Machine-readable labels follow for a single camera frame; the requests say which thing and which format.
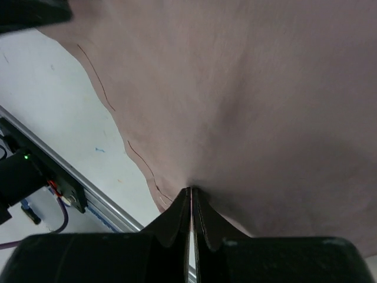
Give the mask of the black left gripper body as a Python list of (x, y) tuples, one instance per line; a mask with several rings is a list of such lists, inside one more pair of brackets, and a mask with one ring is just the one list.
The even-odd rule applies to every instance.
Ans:
[(72, 19), (68, 1), (1, 0), (1, 32), (15, 32)]

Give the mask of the pink underwear cream waistband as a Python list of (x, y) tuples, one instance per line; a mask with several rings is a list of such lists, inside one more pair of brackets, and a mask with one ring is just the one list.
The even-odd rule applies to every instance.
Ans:
[(71, 1), (86, 70), (165, 211), (187, 186), (251, 236), (376, 254), (375, 1)]

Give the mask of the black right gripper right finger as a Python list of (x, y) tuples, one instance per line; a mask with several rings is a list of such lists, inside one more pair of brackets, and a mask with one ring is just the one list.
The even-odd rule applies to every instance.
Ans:
[(251, 238), (191, 190), (197, 282), (370, 282), (356, 247), (336, 237)]

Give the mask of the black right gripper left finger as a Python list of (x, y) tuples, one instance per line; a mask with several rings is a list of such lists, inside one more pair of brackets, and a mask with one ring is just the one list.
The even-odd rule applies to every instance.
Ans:
[(191, 190), (134, 233), (33, 235), (14, 250), (3, 282), (188, 282)]

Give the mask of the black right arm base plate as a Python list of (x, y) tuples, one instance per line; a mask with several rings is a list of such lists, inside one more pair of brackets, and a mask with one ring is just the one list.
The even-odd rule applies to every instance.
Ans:
[(1, 139), (12, 155), (1, 160), (1, 203), (8, 208), (44, 186), (70, 200), (84, 213), (84, 187), (57, 161), (5, 118), (1, 118)]

